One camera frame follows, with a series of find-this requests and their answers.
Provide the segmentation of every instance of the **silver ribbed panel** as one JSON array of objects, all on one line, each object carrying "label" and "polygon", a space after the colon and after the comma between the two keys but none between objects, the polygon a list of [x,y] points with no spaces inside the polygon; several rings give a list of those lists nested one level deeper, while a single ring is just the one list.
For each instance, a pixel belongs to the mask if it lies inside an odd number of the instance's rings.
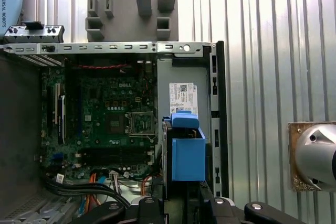
[{"label": "silver ribbed panel", "polygon": [[63,25],[64,42],[87,42],[87,2],[88,0],[24,0],[23,20]]},{"label": "silver ribbed panel", "polygon": [[290,190],[287,124],[336,120],[336,0],[178,0],[178,9],[181,40],[225,41],[230,197],[335,223],[334,194]]}]

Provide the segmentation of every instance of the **barcode label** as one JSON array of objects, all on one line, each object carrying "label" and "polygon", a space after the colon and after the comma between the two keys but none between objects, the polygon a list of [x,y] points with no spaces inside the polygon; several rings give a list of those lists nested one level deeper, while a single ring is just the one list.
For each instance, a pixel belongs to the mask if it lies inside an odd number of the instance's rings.
[{"label": "barcode label", "polygon": [[170,112],[179,110],[189,110],[198,114],[197,106],[197,86],[190,83],[170,83]]},{"label": "barcode label", "polygon": [[63,184],[63,180],[64,180],[64,175],[58,173],[56,176],[56,182]]}]

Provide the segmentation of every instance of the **blue plastic bracket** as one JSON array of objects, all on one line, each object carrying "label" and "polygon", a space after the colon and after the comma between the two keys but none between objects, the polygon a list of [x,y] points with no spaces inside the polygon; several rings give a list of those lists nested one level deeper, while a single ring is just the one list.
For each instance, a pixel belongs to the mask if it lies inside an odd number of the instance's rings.
[{"label": "blue plastic bracket", "polygon": [[205,136],[200,129],[198,116],[190,111],[181,111],[171,115],[174,128],[193,129],[197,138],[172,139],[172,181],[205,180]]}]

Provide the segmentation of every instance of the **metal chassis frame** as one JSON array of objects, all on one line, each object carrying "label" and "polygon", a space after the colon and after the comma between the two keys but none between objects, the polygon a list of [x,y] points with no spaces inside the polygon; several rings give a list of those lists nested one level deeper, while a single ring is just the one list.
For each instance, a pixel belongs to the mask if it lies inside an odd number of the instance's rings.
[{"label": "metal chassis frame", "polygon": [[[211,47],[209,54],[209,87],[213,85],[213,78],[219,80],[217,70],[213,69],[212,55],[217,55],[217,45],[207,42],[89,42],[89,43],[38,43],[38,44],[5,44],[0,45],[0,50],[4,50],[9,55],[17,55],[22,59],[28,60],[42,67],[61,66],[62,63],[49,56],[55,55],[73,55],[73,54],[174,54],[177,58],[203,58],[203,47]],[[221,90],[220,85],[217,85],[217,94],[213,94],[212,89],[210,94],[210,110],[211,112],[219,111],[218,94],[225,93]],[[221,131],[220,117],[211,116],[210,129],[211,135],[208,136],[212,145],[213,154],[213,189],[214,195],[222,196],[224,193],[222,187],[222,166],[221,166]],[[218,132],[219,146],[215,147],[215,131]],[[219,177],[219,183],[216,183],[216,177]]]}]

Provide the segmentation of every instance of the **motherboard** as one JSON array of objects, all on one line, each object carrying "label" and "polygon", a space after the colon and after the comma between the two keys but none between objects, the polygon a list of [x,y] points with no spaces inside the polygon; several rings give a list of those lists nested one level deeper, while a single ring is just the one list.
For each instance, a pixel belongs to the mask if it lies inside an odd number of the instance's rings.
[{"label": "motherboard", "polygon": [[41,165],[66,179],[89,179],[93,170],[147,174],[157,141],[156,80],[143,69],[43,69]]}]

